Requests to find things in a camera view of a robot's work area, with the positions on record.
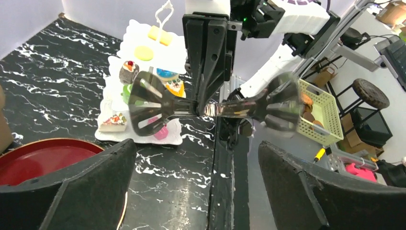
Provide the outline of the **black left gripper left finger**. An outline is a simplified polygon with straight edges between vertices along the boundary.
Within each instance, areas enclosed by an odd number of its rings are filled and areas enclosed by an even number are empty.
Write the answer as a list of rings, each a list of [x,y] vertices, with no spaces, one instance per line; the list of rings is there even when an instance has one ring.
[[[135,167],[131,139],[18,185],[0,185],[3,230],[117,230]]]

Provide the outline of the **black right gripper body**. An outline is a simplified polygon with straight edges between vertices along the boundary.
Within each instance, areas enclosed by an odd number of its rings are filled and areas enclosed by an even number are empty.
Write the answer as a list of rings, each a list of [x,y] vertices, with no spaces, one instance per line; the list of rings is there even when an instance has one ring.
[[[238,22],[225,14],[184,14],[182,25],[188,53],[187,69],[195,83],[229,81],[233,72]]]

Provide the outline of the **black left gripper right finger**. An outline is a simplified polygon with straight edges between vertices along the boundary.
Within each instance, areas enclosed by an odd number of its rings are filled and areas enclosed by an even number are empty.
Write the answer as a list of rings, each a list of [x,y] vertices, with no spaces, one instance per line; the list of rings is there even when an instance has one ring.
[[[280,230],[403,230],[406,191],[330,171],[263,141],[259,166]]]

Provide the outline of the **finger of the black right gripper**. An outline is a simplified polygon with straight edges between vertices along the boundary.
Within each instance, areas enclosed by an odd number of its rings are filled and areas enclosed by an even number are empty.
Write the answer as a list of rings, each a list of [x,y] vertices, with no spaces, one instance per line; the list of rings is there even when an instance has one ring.
[[[196,100],[203,104],[203,86],[204,86],[204,22],[196,19],[189,19],[186,25],[189,63],[191,75],[195,80]]]
[[[231,77],[237,32],[228,27],[228,22],[224,19],[204,20],[203,104],[198,102],[197,106],[200,114],[204,114],[209,99]]]

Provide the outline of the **orange square cake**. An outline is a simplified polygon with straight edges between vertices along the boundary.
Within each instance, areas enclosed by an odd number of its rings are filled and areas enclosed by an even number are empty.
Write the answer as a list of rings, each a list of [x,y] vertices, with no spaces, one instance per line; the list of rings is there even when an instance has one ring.
[[[147,36],[148,38],[157,41],[164,46],[169,46],[173,41],[173,35],[171,33],[166,32],[157,26],[151,26]]]

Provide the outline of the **white three-tier cake stand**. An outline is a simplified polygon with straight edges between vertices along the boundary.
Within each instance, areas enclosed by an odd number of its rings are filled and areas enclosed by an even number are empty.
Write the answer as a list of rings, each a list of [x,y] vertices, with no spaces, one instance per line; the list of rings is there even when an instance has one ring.
[[[163,27],[174,12],[166,1],[155,13],[156,25],[131,20],[116,56],[110,56],[95,137],[101,141],[132,139],[141,144],[180,145],[181,124],[163,120],[161,100],[185,97],[184,38]]]

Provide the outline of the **blue frosted donut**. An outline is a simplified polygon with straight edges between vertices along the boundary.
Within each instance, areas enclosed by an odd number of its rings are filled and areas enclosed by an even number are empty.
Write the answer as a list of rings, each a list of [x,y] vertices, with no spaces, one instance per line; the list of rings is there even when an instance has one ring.
[[[176,72],[171,72],[164,69],[156,68],[157,76],[160,78],[161,81],[171,81],[177,79],[179,74]]]

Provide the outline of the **green round macaron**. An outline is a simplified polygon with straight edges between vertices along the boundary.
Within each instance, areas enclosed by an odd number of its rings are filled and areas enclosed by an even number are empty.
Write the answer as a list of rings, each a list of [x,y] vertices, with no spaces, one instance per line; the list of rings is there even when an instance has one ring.
[[[154,58],[154,51],[147,46],[137,46],[134,49],[134,56],[141,61],[151,61]]]

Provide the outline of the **yellow triangular cake slice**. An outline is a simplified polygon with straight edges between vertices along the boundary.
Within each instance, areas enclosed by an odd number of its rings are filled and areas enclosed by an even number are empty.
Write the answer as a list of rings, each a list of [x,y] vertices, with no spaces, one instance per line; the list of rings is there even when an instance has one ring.
[[[165,87],[175,96],[182,98],[186,97],[184,83],[181,79],[167,81]]]

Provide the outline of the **white triangular cake slice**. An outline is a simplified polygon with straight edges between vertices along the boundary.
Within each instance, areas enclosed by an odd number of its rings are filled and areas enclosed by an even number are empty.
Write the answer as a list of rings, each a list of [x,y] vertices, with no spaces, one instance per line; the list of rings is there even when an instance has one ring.
[[[117,112],[99,125],[100,132],[124,132],[127,127],[126,117]]]

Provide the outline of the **strawberry cupcake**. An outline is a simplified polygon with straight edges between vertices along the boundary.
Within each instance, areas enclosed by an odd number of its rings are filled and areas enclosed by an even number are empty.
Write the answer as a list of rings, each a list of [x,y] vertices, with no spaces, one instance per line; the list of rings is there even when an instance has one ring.
[[[119,71],[119,80],[122,84],[132,84],[140,67],[131,60],[125,61]]]

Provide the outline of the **black tongs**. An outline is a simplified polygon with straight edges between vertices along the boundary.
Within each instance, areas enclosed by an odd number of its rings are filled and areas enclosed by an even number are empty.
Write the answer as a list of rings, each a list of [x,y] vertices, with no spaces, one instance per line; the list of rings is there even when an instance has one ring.
[[[282,73],[257,95],[221,103],[207,103],[204,114],[198,112],[198,101],[172,94],[157,75],[141,71],[133,82],[128,101],[129,121],[140,137],[159,132],[170,120],[188,117],[226,117],[254,119],[265,127],[282,133],[292,133],[303,111],[298,79]],[[158,120],[148,124],[148,119]]]

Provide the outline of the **pink rectangular cake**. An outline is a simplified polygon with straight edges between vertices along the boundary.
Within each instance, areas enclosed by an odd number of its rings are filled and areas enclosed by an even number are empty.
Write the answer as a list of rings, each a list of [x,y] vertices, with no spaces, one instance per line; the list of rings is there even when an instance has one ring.
[[[151,123],[155,122],[156,120],[158,120],[157,116],[150,118],[150,119],[148,119],[148,124],[151,124]],[[159,132],[154,134],[154,137],[157,140],[163,140],[168,136],[168,134],[169,134],[169,131],[166,128],[166,125],[164,125],[164,127]]]

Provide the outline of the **green cube cake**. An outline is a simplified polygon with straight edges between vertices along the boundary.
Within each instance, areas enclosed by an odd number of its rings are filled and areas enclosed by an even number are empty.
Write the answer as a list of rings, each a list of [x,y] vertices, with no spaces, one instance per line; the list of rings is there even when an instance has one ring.
[[[121,96],[122,96],[122,100],[125,104],[128,104],[132,86],[133,86],[132,84],[125,84],[123,86]]]

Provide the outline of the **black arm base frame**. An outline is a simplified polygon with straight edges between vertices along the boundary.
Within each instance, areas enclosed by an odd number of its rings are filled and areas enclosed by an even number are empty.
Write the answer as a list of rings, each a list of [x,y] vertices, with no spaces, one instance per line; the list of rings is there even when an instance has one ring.
[[[249,229],[249,138],[237,133],[237,123],[237,119],[216,120],[209,230]]]

